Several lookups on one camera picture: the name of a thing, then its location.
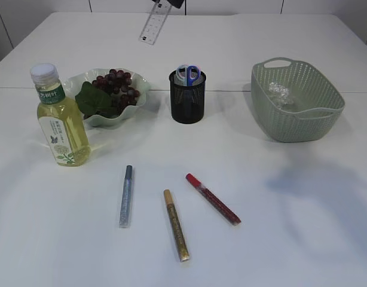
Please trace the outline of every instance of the bottle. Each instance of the bottle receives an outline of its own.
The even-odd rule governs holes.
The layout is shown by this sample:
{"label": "bottle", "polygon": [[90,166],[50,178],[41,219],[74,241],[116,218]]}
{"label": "bottle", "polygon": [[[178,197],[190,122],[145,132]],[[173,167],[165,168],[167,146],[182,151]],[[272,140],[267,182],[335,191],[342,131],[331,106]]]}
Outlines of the bottle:
{"label": "bottle", "polygon": [[90,147],[76,102],[65,96],[54,65],[38,64],[30,74],[40,98],[38,121],[56,163],[82,165],[90,155]]}

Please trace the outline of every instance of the marker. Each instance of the marker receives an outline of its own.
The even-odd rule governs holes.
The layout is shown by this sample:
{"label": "marker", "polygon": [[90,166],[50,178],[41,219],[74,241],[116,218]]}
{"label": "marker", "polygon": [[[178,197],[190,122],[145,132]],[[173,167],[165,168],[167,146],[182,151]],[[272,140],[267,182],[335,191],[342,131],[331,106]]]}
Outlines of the marker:
{"label": "marker", "polygon": [[130,225],[130,207],[131,207],[131,173],[132,166],[126,167],[124,179],[123,199],[121,201],[120,210],[120,227],[128,228]]}
{"label": "marker", "polygon": [[184,234],[182,233],[181,225],[179,224],[178,215],[170,190],[164,191],[167,214],[169,214],[170,224],[172,226],[174,240],[178,251],[180,262],[188,261],[190,259],[188,248],[186,247]]}
{"label": "marker", "polygon": [[232,212],[223,202],[221,202],[217,196],[215,196],[210,190],[208,190],[198,179],[196,179],[191,173],[186,175],[186,179],[190,184],[207,199],[232,225],[238,225],[241,223],[239,217]]}

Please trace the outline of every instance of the scissors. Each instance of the scissors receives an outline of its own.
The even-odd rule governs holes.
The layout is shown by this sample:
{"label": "scissors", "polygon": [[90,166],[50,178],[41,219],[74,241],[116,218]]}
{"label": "scissors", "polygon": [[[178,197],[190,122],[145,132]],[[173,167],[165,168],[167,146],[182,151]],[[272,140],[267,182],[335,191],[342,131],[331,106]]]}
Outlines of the scissors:
{"label": "scissors", "polygon": [[[183,76],[180,72],[181,69],[185,70],[185,75]],[[197,75],[192,78],[191,73],[195,71]],[[201,70],[197,66],[180,65],[176,70],[177,78],[179,78],[184,86],[193,86],[193,83],[197,81],[201,75]]]}

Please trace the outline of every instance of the bottle label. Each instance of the bottle label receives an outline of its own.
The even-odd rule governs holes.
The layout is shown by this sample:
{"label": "bottle label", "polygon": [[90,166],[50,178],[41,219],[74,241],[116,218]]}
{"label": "bottle label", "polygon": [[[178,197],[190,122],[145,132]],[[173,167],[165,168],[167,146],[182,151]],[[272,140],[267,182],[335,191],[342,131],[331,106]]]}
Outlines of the bottle label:
{"label": "bottle label", "polygon": [[64,122],[54,117],[41,117],[39,123],[51,147],[56,162],[74,164],[74,154],[65,130]]}
{"label": "bottle label", "polygon": [[46,105],[58,103],[65,98],[65,93],[62,85],[59,85],[54,90],[38,91],[40,102]]}

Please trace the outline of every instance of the white bottle cap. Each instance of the white bottle cap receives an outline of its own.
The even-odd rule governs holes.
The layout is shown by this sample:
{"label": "white bottle cap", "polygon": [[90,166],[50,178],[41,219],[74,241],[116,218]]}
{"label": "white bottle cap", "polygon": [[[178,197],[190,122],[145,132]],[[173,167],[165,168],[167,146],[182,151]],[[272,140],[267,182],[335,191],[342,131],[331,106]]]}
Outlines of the white bottle cap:
{"label": "white bottle cap", "polygon": [[49,86],[59,80],[56,67],[49,63],[38,64],[32,67],[30,75],[32,81],[38,86]]}

